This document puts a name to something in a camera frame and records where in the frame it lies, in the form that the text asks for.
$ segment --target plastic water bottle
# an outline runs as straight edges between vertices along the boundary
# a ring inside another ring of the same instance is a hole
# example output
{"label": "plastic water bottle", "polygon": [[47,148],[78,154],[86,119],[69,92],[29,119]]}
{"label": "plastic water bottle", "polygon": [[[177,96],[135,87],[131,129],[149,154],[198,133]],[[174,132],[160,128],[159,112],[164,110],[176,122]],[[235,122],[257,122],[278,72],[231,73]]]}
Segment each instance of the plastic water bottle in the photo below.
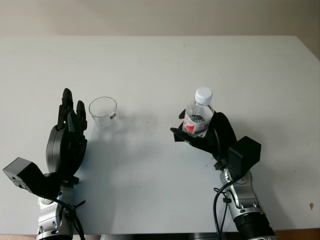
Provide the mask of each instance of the plastic water bottle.
{"label": "plastic water bottle", "polygon": [[210,102],[212,91],[208,87],[200,87],[195,92],[194,103],[185,109],[182,130],[192,137],[204,137],[215,111]]}

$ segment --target table surface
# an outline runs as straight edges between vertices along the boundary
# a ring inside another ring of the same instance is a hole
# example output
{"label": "table surface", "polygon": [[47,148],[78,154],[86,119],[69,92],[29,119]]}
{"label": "table surface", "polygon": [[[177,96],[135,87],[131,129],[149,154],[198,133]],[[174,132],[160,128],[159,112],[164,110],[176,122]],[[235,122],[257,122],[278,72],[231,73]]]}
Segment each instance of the table surface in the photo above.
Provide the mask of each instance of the table surface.
{"label": "table surface", "polygon": [[[88,115],[75,187],[85,233],[215,232],[215,160],[169,131],[202,86],[238,139],[262,144],[251,172],[270,225],[319,228],[320,63],[294,36],[1,38],[1,168],[19,156],[48,172],[49,133],[70,88]],[[115,134],[89,115],[100,96],[118,103]],[[2,172],[0,189],[0,234],[35,234],[37,197]],[[225,231],[236,231],[229,213]]]}

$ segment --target robotic arm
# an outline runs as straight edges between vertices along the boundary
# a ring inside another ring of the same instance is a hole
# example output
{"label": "robotic arm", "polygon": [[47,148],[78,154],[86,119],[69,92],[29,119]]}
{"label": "robotic arm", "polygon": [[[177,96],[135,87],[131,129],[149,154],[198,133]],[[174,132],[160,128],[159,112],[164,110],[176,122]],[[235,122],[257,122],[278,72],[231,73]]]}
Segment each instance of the robotic arm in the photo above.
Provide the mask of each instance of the robotic arm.
{"label": "robotic arm", "polygon": [[74,206],[74,176],[85,156],[87,140],[85,105],[78,101],[76,113],[72,93],[64,89],[59,106],[57,125],[50,133],[46,146],[46,163],[49,173],[43,174],[31,161],[18,157],[3,169],[7,177],[18,187],[39,197],[40,217],[37,240],[71,240],[75,228],[81,240],[84,231]]}
{"label": "robotic arm", "polygon": [[[179,118],[183,119],[185,111]],[[170,129],[176,142],[185,141],[191,146],[209,152],[217,160],[215,169],[220,171],[223,187],[217,190],[213,202],[213,216],[218,238],[222,238],[222,227],[217,218],[217,201],[224,195],[237,230],[242,240],[276,240],[275,233],[269,226],[259,200],[252,188],[250,172],[260,160],[261,144],[245,136],[239,141],[229,123],[221,112],[216,112],[208,126],[204,138],[191,137],[179,128]]]}

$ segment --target black wire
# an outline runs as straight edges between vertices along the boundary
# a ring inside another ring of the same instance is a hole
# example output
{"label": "black wire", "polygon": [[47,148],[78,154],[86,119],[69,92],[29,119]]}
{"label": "black wire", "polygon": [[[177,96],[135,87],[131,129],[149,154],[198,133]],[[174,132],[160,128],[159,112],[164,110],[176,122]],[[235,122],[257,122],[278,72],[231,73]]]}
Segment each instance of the black wire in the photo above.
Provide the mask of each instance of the black wire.
{"label": "black wire", "polygon": [[222,222],[221,222],[221,228],[220,228],[220,235],[218,236],[218,240],[222,239],[222,233],[223,233],[223,229],[224,229],[224,224],[225,224],[225,219],[226,219],[226,214],[227,214],[227,208],[228,208],[228,202],[225,202],[225,208],[224,208],[224,214],[223,214],[223,218],[222,218]]}
{"label": "black wire", "polygon": [[218,223],[218,217],[217,217],[217,202],[218,202],[218,198],[220,196],[220,194],[224,193],[224,190],[231,186],[232,184],[234,184],[236,181],[238,181],[238,179],[234,179],[232,181],[227,182],[225,185],[223,185],[219,190],[218,188],[214,188],[214,190],[217,192],[214,196],[214,200],[213,200],[213,219],[214,219],[214,224],[215,224],[215,229],[218,235],[218,239],[220,240],[222,238],[222,231],[220,231],[219,228],[219,223]]}
{"label": "black wire", "polygon": [[81,225],[81,222],[77,216],[77,213],[76,213],[76,209],[78,207],[80,207],[81,205],[85,204],[86,201],[82,201],[80,202],[78,205],[75,205],[75,206],[71,206],[70,204],[66,204],[64,203],[63,201],[59,200],[59,199],[56,199],[56,198],[48,198],[54,202],[56,202],[57,204],[60,204],[63,208],[65,208],[67,211],[68,211],[68,217],[69,219],[71,220],[75,230],[79,233],[79,236],[80,236],[80,239],[81,240],[85,240],[85,233],[84,233],[84,230],[82,228],[82,225]]}

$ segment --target transparent cup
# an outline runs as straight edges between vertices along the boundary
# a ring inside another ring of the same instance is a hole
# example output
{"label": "transparent cup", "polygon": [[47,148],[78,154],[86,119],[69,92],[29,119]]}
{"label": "transparent cup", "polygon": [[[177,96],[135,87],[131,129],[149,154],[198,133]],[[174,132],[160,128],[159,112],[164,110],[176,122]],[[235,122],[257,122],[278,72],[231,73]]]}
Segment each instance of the transparent cup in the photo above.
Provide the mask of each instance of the transparent cup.
{"label": "transparent cup", "polygon": [[117,102],[108,96],[98,97],[89,105],[89,112],[98,127],[105,133],[114,133],[119,128]]}

